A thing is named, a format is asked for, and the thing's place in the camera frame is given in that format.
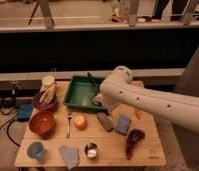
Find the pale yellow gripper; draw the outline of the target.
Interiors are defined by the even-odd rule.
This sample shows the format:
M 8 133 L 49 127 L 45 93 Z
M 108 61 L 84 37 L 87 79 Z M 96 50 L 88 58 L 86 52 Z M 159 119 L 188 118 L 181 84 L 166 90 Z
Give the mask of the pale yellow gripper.
M 112 98 L 109 98 L 107 96 L 104 96 L 102 93 L 99 93 L 97 94 L 95 97 L 94 97 L 94 100 L 98 103 L 101 103 L 102 106 L 109 112 L 111 113 L 118 105 L 119 103 L 112 99 Z

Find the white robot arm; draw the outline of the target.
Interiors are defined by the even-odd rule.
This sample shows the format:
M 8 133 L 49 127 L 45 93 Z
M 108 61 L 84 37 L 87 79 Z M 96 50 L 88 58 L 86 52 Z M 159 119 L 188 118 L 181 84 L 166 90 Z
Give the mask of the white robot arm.
M 132 79 L 129 68 L 117 66 L 100 84 L 94 100 L 109 112 L 123 103 L 199 133 L 199 97 L 140 88 Z

